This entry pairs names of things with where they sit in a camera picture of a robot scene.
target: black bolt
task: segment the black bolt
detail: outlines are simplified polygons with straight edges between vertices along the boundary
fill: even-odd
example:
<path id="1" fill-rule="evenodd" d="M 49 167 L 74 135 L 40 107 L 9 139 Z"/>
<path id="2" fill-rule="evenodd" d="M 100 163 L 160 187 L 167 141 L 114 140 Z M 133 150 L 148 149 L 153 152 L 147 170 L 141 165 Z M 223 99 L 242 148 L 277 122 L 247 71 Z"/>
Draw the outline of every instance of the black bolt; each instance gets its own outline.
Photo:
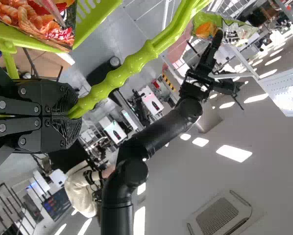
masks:
<path id="1" fill-rule="evenodd" d="M 46 119 L 46 120 L 45 120 L 45 126 L 46 126 L 46 127 L 49 127 L 49 126 L 50 126 L 50 120 L 49 120 L 49 119 Z"/>
<path id="2" fill-rule="evenodd" d="M 50 112 L 50 107 L 49 106 L 45 106 L 45 112 L 47 112 L 47 113 Z"/>

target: ceiling light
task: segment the ceiling light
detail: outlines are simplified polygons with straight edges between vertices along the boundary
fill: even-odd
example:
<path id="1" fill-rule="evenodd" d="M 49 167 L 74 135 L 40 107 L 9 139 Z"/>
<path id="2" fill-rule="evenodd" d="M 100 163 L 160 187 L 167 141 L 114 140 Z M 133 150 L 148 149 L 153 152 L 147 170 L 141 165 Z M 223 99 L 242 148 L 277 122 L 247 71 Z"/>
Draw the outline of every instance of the ceiling light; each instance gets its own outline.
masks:
<path id="1" fill-rule="evenodd" d="M 243 73 L 246 71 L 246 68 L 242 69 L 239 73 Z"/>
<path id="2" fill-rule="evenodd" d="M 54 235 L 60 235 L 60 233 L 64 230 L 67 224 L 63 224 Z"/>
<path id="3" fill-rule="evenodd" d="M 276 72 L 277 72 L 277 69 L 271 70 L 269 72 L 266 72 L 266 73 L 263 73 L 262 75 L 260 75 L 260 78 L 265 78 L 265 77 L 270 76 L 270 75 L 272 75 L 272 74 L 274 74 Z"/>
<path id="4" fill-rule="evenodd" d="M 215 98 L 216 96 L 217 96 L 217 94 L 213 94 L 213 95 L 210 96 L 210 99 L 213 99 L 213 98 Z"/>
<path id="5" fill-rule="evenodd" d="M 263 100 L 266 97 L 268 97 L 268 95 L 269 94 L 260 94 L 260 95 L 252 96 L 252 97 L 249 97 L 248 99 L 246 99 L 244 101 L 244 103 L 247 104 L 247 103 L 252 103 L 252 102 L 260 101 L 260 100 Z"/>
<path id="6" fill-rule="evenodd" d="M 188 139 L 191 138 L 191 135 L 189 135 L 189 134 L 182 134 L 182 135 L 180 136 L 180 138 L 181 138 L 182 140 L 184 140 L 184 141 L 187 141 Z"/>
<path id="7" fill-rule="evenodd" d="M 235 102 L 229 102 L 229 103 L 225 103 L 220 105 L 220 109 L 225 109 L 225 108 L 229 108 L 231 106 L 233 106 L 235 104 Z"/>
<path id="8" fill-rule="evenodd" d="M 283 50 L 283 48 L 273 52 L 271 55 L 269 55 L 270 57 L 274 56 L 274 55 L 277 55 L 278 53 L 280 53 L 281 51 Z"/>
<path id="9" fill-rule="evenodd" d="M 77 214 L 77 210 L 75 209 L 73 212 L 72 212 L 72 215 L 75 215 L 75 214 Z"/>
<path id="10" fill-rule="evenodd" d="M 200 146 L 200 147 L 204 147 L 207 143 L 209 142 L 209 140 L 207 139 L 203 139 L 203 138 L 195 138 L 194 141 L 192 141 L 193 144 Z"/>
<path id="11" fill-rule="evenodd" d="M 89 225 L 91 224 L 92 218 L 88 219 L 84 224 L 82 225 L 82 228 L 78 232 L 78 235 L 84 235 L 85 232 L 87 231 Z"/>
<path id="12" fill-rule="evenodd" d="M 275 47 L 274 50 L 277 50 L 277 49 L 283 47 L 285 44 L 286 44 L 286 42 L 283 42 L 281 45 L 278 45 L 277 47 Z"/>
<path id="13" fill-rule="evenodd" d="M 244 160 L 252 155 L 252 152 L 240 148 L 235 148 L 229 145 L 223 145 L 216 152 L 220 155 L 223 155 L 224 157 L 230 158 L 240 163 L 242 163 Z"/>
<path id="14" fill-rule="evenodd" d="M 146 183 L 141 184 L 138 189 L 137 189 L 137 195 L 140 195 L 141 193 L 143 193 L 147 188 Z"/>
<path id="15" fill-rule="evenodd" d="M 280 55 L 280 56 L 277 56 L 276 58 L 274 58 L 274 59 L 272 59 L 272 60 L 266 62 L 265 66 L 270 65 L 270 64 L 276 62 L 276 61 L 279 60 L 280 58 L 282 58 L 281 55 Z"/>
<path id="16" fill-rule="evenodd" d="M 135 212 L 135 217 L 133 222 L 133 234 L 145 235 L 145 224 L 146 224 L 146 207 L 141 207 Z"/>
<path id="17" fill-rule="evenodd" d="M 266 51 L 266 52 L 263 52 L 263 53 L 260 55 L 259 59 L 262 59 L 262 58 L 265 57 L 267 54 L 268 54 L 267 51 Z"/>
<path id="18" fill-rule="evenodd" d="M 255 62 L 252 66 L 256 66 L 258 65 L 259 63 L 261 63 L 263 60 L 258 60 L 257 62 Z"/>

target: person's arm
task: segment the person's arm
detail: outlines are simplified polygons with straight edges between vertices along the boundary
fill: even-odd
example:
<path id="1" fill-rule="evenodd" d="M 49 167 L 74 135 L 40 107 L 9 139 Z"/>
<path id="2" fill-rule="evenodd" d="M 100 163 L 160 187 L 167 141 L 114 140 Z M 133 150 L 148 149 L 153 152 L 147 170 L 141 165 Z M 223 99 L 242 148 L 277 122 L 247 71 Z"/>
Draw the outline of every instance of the person's arm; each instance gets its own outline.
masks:
<path id="1" fill-rule="evenodd" d="M 115 166 L 110 166 L 102 172 L 102 177 L 107 178 L 115 169 Z M 96 215 L 96 204 L 92 198 L 92 192 L 89 192 L 87 186 L 89 180 L 86 179 L 85 173 L 87 171 L 81 170 L 71 175 L 65 181 L 65 191 L 72 206 L 77 209 L 84 216 L 91 218 Z M 99 173 L 91 171 L 91 180 L 99 180 Z"/>

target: robotic arm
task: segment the robotic arm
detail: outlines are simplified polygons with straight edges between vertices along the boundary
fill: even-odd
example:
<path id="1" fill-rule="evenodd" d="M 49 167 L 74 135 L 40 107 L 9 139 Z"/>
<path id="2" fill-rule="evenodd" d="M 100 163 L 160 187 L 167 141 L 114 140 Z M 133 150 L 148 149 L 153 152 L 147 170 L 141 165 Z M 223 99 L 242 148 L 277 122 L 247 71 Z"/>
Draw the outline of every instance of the robotic arm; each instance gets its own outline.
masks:
<path id="1" fill-rule="evenodd" d="M 198 120 L 203 113 L 201 104 L 207 100 L 210 91 L 233 97 L 239 91 L 243 83 L 234 83 L 232 79 L 216 81 L 208 77 L 215 65 L 213 57 L 222 37 L 223 33 L 219 30 L 203 53 L 197 68 L 187 71 L 175 109 L 120 146 L 117 168 L 103 189 L 102 235 L 133 235 L 131 194 L 147 180 L 148 168 L 143 159 L 150 159 L 157 150 L 186 132 Z"/>

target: snack bag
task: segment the snack bag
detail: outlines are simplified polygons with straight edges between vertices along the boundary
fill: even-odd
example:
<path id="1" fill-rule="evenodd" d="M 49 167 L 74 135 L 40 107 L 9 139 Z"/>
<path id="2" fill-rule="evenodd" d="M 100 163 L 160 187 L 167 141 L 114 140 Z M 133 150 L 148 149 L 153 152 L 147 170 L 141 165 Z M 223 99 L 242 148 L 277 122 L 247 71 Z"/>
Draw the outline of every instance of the snack bag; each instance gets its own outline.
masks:
<path id="1" fill-rule="evenodd" d="M 220 29 L 224 32 L 222 42 L 241 46 L 258 30 L 244 22 L 225 18 L 222 15 L 212 12 L 198 12 L 193 18 L 193 34 L 198 38 L 211 41 L 216 32 Z"/>
<path id="2" fill-rule="evenodd" d="M 0 21 L 69 52 L 76 25 L 75 0 L 0 0 Z"/>

